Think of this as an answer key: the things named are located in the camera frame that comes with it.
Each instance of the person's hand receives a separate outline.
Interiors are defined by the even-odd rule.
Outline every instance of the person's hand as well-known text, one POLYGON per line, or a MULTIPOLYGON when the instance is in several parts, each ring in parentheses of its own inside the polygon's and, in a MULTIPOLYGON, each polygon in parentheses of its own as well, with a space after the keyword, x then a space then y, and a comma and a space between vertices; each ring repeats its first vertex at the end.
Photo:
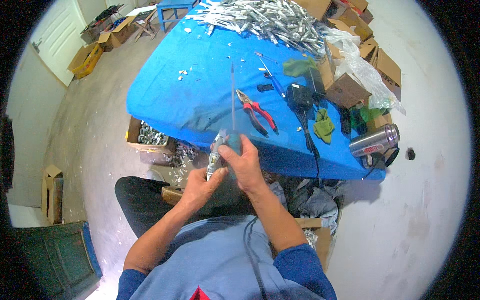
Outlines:
POLYGON ((187 186, 177 205, 184 206, 192 213, 197 212, 207 203, 226 174, 228 174, 227 168, 219 168, 212 174, 210 180, 207 181, 207 168, 190 171, 187 186))
POLYGON ((266 183, 260 171, 258 150, 243 134, 241 139, 241 156, 238 156, 230 147, 221 145, 218 152, 235 171, 238 186, 245 193, 255 193, 266 187, 266 183))

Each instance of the blue shirt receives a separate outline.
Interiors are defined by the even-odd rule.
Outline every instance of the blue shirt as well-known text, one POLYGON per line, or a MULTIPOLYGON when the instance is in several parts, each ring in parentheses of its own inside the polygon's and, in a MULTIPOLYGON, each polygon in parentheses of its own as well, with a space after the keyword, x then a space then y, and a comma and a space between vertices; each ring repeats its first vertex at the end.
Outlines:
POLYGON ((254 218, 216 217, 184 226, 148 276, 123 271, 117 299, 190 299, 197 287, 212 300, 261 299, 262 287, 269 299, 336 300, 316 252, 303 244, 273 260, 260 220, 250 222, 254 218))

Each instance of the stainless steel thermos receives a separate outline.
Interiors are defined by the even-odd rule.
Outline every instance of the stainless steel thermos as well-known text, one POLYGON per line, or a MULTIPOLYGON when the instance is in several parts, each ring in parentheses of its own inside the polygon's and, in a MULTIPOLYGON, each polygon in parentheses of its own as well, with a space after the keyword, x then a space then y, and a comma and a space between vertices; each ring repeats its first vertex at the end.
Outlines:
POLYGON ((400 132, 395 124, 385 124, 374 132, 362 134, 350 142, 350 152, 354 157, 375 152, 384 152, 395 147, 400 141, 400 132))

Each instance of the blue tablecloth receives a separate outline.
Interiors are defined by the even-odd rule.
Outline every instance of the blue tablecloth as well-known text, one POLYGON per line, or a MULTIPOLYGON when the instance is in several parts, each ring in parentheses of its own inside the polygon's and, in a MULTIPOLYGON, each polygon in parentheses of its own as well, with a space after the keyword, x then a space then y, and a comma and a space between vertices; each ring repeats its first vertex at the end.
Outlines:
MULTIPOLYGON (((297 131, 300 123, 287 103, 275 90, 260 93, 256 89, 258 84, 271 81, 259 70, 263 65, 254 52, 278 61, 274 64, 264 60, 285 91, 292 82, 305 85, 305 79, 284 76, 282 62, 289 58, 306 58, 295 49, 274 45, 269 40, 241 37, 221 28, 216 28, 209 37, 204 33, 205 29, 194 20, 180 21, 172 29, 132 83, 127 94, 127 112, 169 136, 208 149, 219 129, 232 128, 230 66, 233 61, 235 88, 246 93, 252 101, 259 102, 278 127, 277 136, 258 115, 258 120, 268 130, 269 138, 264 138, 253 128, 236 97, 237 129, 257 146, 261 167, 284 175, 315 177, 314 157, 306 148, 303 132, 297 131), (179 70, 188 72, 181 81, 178 80, 179 70)), ((314 135, 315 115, 310 112, 309 130, 321 156, 319 177, 360 179, 367 170, 351 155, 349 139, 340 130, 337 110, 329 102, 327 110, 335 125, 330 145, 314 135)), ((368 178, 383 179, 385 172, 376 169, 368 178)))

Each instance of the blue stool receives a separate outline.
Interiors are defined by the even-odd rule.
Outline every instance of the blue stool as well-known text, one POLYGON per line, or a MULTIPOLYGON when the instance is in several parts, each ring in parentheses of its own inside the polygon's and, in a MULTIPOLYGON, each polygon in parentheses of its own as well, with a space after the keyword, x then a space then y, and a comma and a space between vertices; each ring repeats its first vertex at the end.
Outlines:
POLYGON ((177 14, 177 9, 178 8, 186 8, 188 11, 191 11, 193 9, 193 5, 197 2, 197 0, 163 0, 159 4, 156 5, 156 8, 158 10, 158 19, 160 21, 160 27, 163 29, 163 32, 167 32, 165 29, 165 23, 166 22, 178 22, 181 19, 179 19, 179 16, 177 14), (163 18, 163 10, 165 9, 171 9, 173 8, 174 14, 175 14, 175 19, 164 19, 163 18))

